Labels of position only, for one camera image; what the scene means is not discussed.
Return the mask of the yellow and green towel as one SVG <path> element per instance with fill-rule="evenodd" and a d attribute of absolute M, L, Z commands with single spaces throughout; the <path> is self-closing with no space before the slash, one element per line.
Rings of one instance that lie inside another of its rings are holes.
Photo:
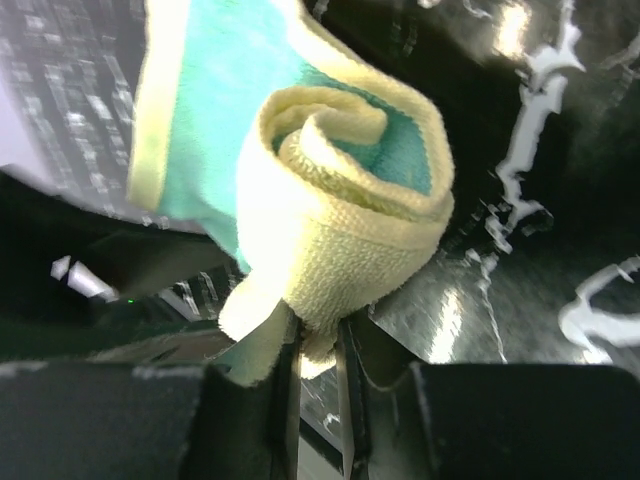
<path fill-rule="evenodd" d="M 232 369 L 271 372 L 289 307 L 301 374 L 335 363 L 339 322 L 402 286 L 454 210 L 442 117 L 301 1 L 149 1 L 128 197 L 198 223 L 243 272 L 219 316 L 257 338 Z"/>

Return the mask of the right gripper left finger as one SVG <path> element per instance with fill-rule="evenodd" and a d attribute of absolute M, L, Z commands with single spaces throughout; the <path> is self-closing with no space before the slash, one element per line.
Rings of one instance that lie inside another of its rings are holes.
<path fill-rule="evenodd" d="M 279 305 L 224 348 L 205 324 L 1 326 L 5 479 L 293 479 L 298 322 Z"/>

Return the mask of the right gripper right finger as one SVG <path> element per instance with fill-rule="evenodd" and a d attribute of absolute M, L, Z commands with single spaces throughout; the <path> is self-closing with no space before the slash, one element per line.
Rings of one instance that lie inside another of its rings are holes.
<path fill-rule="evenodd" d="M 432 365 L 355 315 L 337 375 L 348 479 L 639 475 L 639 383 L 617 367 Z"/>

